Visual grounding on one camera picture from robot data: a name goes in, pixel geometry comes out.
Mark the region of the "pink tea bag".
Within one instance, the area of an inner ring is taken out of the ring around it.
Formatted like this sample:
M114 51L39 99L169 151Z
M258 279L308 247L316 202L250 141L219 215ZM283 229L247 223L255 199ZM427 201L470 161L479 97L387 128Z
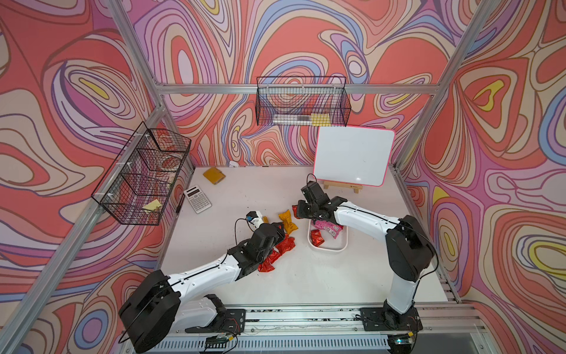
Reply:
M337 224L333 224L330 221L317 220L313 222L313 226L317 230L322 230L330 234L334 239L336 239L339 234L343 231L343 227Z

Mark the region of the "white plastic storage box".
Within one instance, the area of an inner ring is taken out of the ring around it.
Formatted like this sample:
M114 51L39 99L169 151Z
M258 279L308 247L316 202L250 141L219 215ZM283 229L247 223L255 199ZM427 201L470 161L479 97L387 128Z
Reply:
M334 239L325 231L317 230L313 226L313 220L309 221L307 231L307 243L311 249L317 252L337 254L346 250L349 246L349 230L343 227L343 231Z

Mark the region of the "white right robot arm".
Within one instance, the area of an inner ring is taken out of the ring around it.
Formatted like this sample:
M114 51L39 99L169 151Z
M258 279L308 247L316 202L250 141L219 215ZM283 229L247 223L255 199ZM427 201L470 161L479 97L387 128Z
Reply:
M304 198L298 201L299 218L328 221L385 241L394 277L384 309L396 315L405 315L412 310L423 271L436 257L436 250L417 219L411 215L389 217L340 196L330 198L315 181L302 187L302 195Z

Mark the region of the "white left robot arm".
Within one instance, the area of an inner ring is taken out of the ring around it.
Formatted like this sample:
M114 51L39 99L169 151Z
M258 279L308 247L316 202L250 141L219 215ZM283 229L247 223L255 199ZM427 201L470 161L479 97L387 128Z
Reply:
M257 271L285 240L281 222L267 224L256 218L254 225L249 239L217 260L178 274L158 269L147 275L119 309L125 327L119 341L128 340L137 353L145 353L177 330L220 330L226 308L211 291Z

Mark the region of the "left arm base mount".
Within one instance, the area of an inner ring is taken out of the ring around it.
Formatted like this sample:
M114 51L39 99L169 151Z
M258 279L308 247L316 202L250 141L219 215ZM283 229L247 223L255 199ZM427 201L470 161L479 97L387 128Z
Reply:
M221 299L208 294L182 305L175 316L172 330L179 333L235 333L246 326L246 309L227 308Z

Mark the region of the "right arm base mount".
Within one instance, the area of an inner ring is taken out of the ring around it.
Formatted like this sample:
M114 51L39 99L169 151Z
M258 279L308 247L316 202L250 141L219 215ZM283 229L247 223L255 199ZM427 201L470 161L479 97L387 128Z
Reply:
M361 308L355 319L362 321L366 332L400 331L419 332L423 329L419 313L411 306L404 314L398 314L389 306L378 308Z

